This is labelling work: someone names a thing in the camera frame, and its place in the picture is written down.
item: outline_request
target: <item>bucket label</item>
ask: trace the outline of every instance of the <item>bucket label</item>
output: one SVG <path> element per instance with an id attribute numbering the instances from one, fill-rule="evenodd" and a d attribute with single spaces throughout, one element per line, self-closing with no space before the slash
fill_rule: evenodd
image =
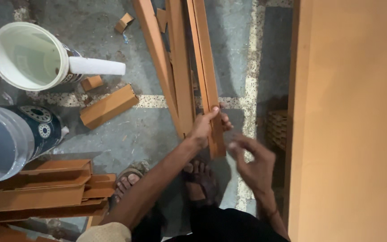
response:
<path id="1" fill-rule="evenodd" d="M 3 106 L 23 118 L 32 130 L 35 146 L 32 159 L 57 146 L 62 140 L 60 119 L 40 106 Z"/>
<path id="2" fill-rule="evenodd" d="M 62 44 L 62 46 L 67 50 L 68 57 L 70 56 L 81 56 L 80 53 L 78 53 L 76 50 L 68 48 L 68 46 Z M 64 83 L 74 83 L 78 82 L 79 80 L 83 80 L 83 74 L 73 74 L 70 70 L 68 70 L 68 74 L 65 77 L 64 80 L 61 81 L 61 84 Z"/>

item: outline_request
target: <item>sleeve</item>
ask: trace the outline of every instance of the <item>sleeve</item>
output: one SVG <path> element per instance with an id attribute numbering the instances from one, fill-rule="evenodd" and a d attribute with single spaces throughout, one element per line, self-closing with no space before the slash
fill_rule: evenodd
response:
<path id="1" fill-rule="evenodd" d="M 107 223 L 90 227 L 77 242 L 131 242 L 131 231 L 121 223 Z"/>

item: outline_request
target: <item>person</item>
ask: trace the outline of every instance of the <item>person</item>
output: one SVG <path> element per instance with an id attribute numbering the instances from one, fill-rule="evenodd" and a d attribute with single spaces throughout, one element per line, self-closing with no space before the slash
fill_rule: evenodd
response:
<path id="1" fill-rule="evenodd" d="M 198 115 L 190 134 L 144 176 L 130 171 L 118 178 L 116 205 L 99 226 L 89 228 L 77 242 L 161 241 L 162 219 L 156 219 L 152 208 L 180 172 L 191 203 L 192 233 L 168 241 L 290 241 L 271 189 L 275 155 L 256 140 L 237 134 L 228 149 L 236 159 L 241 178 L 255 195 L 258 218 L 218 207 L 214 173 L 195 157 L 208 146 L 209 123 L 219 112 L 215 107 L 208 114 Z M 228 115 L 221 116 L 223 129 L 232 129 Z M 253 154 L 254 161 L 245 162 L 245 151 Z"/>

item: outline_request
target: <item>hand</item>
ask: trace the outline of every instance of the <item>hand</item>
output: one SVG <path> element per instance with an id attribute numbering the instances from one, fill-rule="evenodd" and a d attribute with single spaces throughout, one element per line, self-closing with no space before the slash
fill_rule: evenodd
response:
<path id="1" fill-rule="evenodd" d="M 255 195 L 272 194 L 271 181 L 276 155 L 258 141 L 242 134 L 236 134 L 228 147 L 236 159 L 237 170 L 241 178 L 252 189 L 253 193 Z M 254 161 L 249 163 L 244 161 L 245 150 L 252 153 Z"/>
<path id="2" fill-rule="evenodd" d="M 219 103 L 220 107 L 223 108 L 225 104 Z M 205 115 L 197 115 L 191 132 L 186 136 L 186 139 L 193 139 L 202 149 L 206 148 L 208 143 L 208 136 L 212 131 L 210 121 L 219 114 L 219 108 L 214 107 L 211 112 Z M 224 131 L 229 131 L 234 126 L 229 121 L 229 117 L 226 113 L 221 113 L 222 125 Z"/>

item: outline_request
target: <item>concrete floor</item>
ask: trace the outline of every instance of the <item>concrete floor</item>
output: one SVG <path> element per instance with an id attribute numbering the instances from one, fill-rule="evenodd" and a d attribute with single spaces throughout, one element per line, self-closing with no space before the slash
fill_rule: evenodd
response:
<path id="1" fill-rule="evenodd" d="M 164 0 L 152 0 L 164 8 Z M 206 1 L 210 41 L 219 96 L 229 102 L 235 130 L 255 137 L 256 117 L 267 111 L 287 108 L 292 8 L 287 0 Z M 103 75 L 104 85 L 84 93 L 79 84 L 65 84 L 39 93 L 14 88 L 0 78 L 0 105 L 36 103 L 58 113 L 70 129 L 63 142 L 46 157 L 52 159 L 93 158 L 95 173 L 119 173 L 133 162 L 153 167 L 179 142 L 156 71 L 138 21 L 125 34 L 128 44 L 114 25 L 124 13 L 136 17 L 129 0 L 0 0 L 0 27 L 23 19 L 53 33 L 85 57 L 126 63 L 123 77 Z M 127 83 L 140 97 L 140 104 L 95 130 L 86 128 L 79 110 L 88 97 L 94 101 Z M 263 130 L 258 128 L 258 139 Z M 276 189 L 282 188 L 284 157 L 276 164 Z M 212 163 L 222 191 L 222 208 L 236 207 L 255 213 L 255 201 L 239 180 L 234 160 L 227 156 Z M 179 178 L 164 191 L 159 207 L 168 220 L 165 236 L 189 232 L 183 206 L 183 184 Z M 86 218 L 34 220 L 33 228 L 72 240 L 80 234 Z"/>

